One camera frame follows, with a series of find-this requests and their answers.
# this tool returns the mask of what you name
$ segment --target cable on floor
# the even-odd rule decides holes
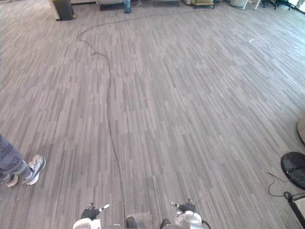
[[[269,194],[270,194],[271,196],[273,196],[273,197],[285,197],[285,198],[286,198],[285,193],[284,193],[283,195],[274,195],[274,194],[272,194],[272,193],[270,192],[270,187],[271,187],[271,185],[273,185],[273,184],[275,183],[275,178],[278,179],[278,180],[280,180],[280,181],[282,181],[282,182],[285,182],[285,183],[288,183],[289,181],[282,180],[282,179],[280,179],[279,177],[277,177],[276,175],[274,175],[274,174],[272,174],[272,173],[270,173],[270,172],[268,172],[268,174],[270,174],[270,175],[273,177],[273,182],[268,186],[268,192],[269,192]],[[291,195],[291,197],[298,196],[298,195],[305,195],[305,192],[293,194],[293,195]]]
[[[124,199],[124,192],[123,192],[123,185],[122,185],[122,172],[121,172],[121,166],[119,163],[119,159],[118,159],[118,155],[114,146],[114,141],[113,141],[113,135],[112,135],[112,129],[111,129],[111,125],[110,125],[110,88],[112,85],[112,72],[111,72],[111,67],[110,67],[110,60],[109,57],[106,54],[100,53],[98,52],[93,45],[91,45],[88,41],[81,39],[80,37],[85,34],[86,32],[93,30],[97,27],[103,26],[103,25],[110,25],[110,24],[116,24],[116,23],[120,23],[120,22],[128,22],[128,21],[135,21],[135,20],[139,20],[139,19],[144,19],[144,18],[150,18],[150,17],[155,17],[155,16],[169,16],[169,15],[176,15],[176,14],[181,14],[181,13],[194,13],[194,12],[202,12],[202,11],[206,11],[205,10],[189,10],[189,11],[181,11],[181,12],[175,12],[175,13],[158,13],[158,14],[152,14],[152,15],[148,15],[148,16],[143,16],[143,17],[138,17],[138,18],[133,18],[133,19],[126,19],[126,20],[120,20],[120,21],[113,21],[113,22],[106,22],[106,23],[102,23],[102,24],[98,24],[95,25],[93,27],[90,27],[86,30],[84,30],[83,32],[81,32],[78,36],[77,39],[81,42],[86,43],[94,52],[91,53],[91,55],[100,55],[102,57],[104,57],[107,60],[107,65],[108,65],[108,71],[110,74],[110,82],[108,85],[108,90],[107,90],[107,122],[108,122],[108,128],[109,128],[109,132],[110,132],[110,139],[111,139],[111,144],[112,144],[112,149],[115,155],[115,160],[116,163],[118,165],[118,170],[119,170],[119,177],[120,177],[120,187],[121,187],[121,193],[122,193],[122,204],[123,204],[123,218],[124,218],[124,225],[126,227],[126,210],[125,210],[125,199]]]

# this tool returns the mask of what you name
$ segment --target small white object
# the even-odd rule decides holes
[[[100,219],[91,220],[89,218],[80,219],[75,222],[73,229],[100,229]]]

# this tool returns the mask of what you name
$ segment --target chair leg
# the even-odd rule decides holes
[[[258,7],[258,5],[259,5],[260,2],[261,2],[261,0],[258,0],[258,1],[257,1],[256,5],[255,5],[255,7],[254,7],[254,10],[257,10],[257,7]]]
[[[244,6],[243,6],[243,10],[245,10],[247,3],[248,3],[248,0],[245,1]]]

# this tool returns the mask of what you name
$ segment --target person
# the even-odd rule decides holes
[[[305,0],[299,0],[296,4],[296,8],[300,8],[300,6],[304,3]]]
[[[24,183],[33,185],[39,178],[40,171],[45,167],[46,159],[36,155],[27,165],[22,153],[14,148],[0,135],[0,183],[13,187],[18,183],[18,176],[24,178]]]

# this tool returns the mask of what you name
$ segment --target sneaker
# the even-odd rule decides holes
[[[45,167],[46,159],[42,155],[36,155],[33,160],[28,164],[32,170],[32,177],[26,179],[24,183],[28,185],[33,185],[38,181],[40,171]]]
[[[7,174],[7,176],[0,182],[7,187],[13,187],[18,183],[18,176],[15,174]]]

